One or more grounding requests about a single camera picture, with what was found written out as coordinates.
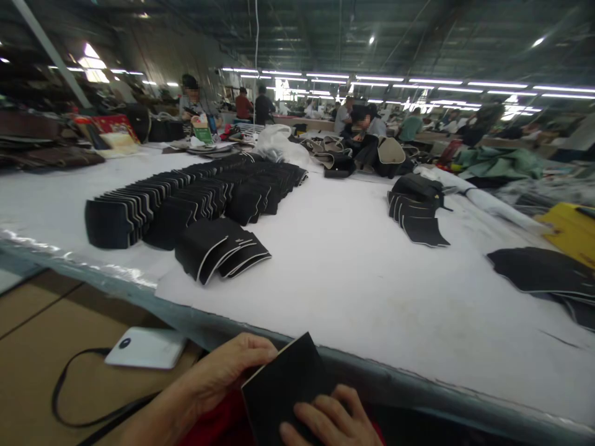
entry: black hair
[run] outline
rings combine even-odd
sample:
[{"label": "black hair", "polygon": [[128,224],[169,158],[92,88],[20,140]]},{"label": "black hair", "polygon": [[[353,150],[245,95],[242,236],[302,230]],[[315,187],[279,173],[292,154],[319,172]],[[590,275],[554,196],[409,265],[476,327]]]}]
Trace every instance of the black hair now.
[{"label": "black hair", "polygon": [[196,78],[191,74],[182,75],[182,87],[189,90],[198,90],[198,82]]},{"label": "black hair", "polygon": [[363,121],[366,116],[371,115],[368,107],[357,107],[351,111],[351,120],[355,122]]}]

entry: red shirt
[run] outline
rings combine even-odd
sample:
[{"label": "red shirt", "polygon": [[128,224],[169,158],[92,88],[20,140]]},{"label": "red shirt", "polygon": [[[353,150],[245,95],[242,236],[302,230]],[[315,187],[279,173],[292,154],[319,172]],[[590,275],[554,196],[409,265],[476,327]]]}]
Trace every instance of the red shirt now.
[{"label": "red shirt", "polygon": [[236,115],[238,119],[250,119],[250,111],[252,111],[252,104],[246,96],[239,95],[236,97]]}]

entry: white table surface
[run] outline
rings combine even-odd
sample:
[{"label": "white table surface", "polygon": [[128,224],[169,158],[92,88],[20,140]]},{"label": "white table surface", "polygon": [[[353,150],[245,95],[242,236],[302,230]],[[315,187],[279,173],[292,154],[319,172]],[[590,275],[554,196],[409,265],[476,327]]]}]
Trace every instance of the white table surface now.
[{"label": "white table surface", "polygon": [[272,332],[298,336],[482,399],[532,408],[570,424],[595,419],[595,336],[561,306],[515,290],[484,254],[543,241],[511,230],[466,198],[447,197],[440,229],[451,247],[412,244],[387,217],[394,180],[310,178],[276,216],[249,225],[273,258],[207,288],[172,251],[89,245],[85,200],[173,168],[186,154],[140,155],[68,172],[3,173],[0,237],[55,250],[155,287],[158,296]]}]

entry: metal pillar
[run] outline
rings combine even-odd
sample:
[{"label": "metal pillar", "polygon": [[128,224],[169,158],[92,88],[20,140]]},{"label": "metal pillar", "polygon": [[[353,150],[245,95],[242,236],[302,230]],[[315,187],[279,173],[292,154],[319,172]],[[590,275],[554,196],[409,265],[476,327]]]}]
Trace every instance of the metal pillar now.
[{"label": "metal pillar", "polygon": [[48,56],[54,62],[54,65],[58,67],[60,74],[62,74],[68,83],[68,86],[73,90],[83,108],[91,108],[91,103],[85,96],[85,93],[82,92],[79,84],[76,83],[73,74],[66,68],[66,64],[64,64],[64,61],[56,51],[56,48],[51,44],[48,35],[33,15],[33,12],[29,9],[27,3],[25,3],[25,0],[12,0],[12,2],[23,16],[23,19],[28,23],[33,34],[39,39],[39,43],[42,44],[43,49],[48,53]]}]

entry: wire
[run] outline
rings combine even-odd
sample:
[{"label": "wire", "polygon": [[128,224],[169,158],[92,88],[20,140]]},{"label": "wire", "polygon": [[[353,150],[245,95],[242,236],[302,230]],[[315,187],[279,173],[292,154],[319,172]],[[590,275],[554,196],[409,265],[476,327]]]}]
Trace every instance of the wire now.
[{"label": "wire", "polygon": [[[256,51],[254,53],[254,69],[258,71],[258,36],[260,34],[260,24],[258,24],[258,0],[254,0],[254,13],[256,14]],[[258,78],[254,79],[254,90],[252,98],[254,100],[254,111],[252,112],[252,125],[256,128],[256,87]]]}]

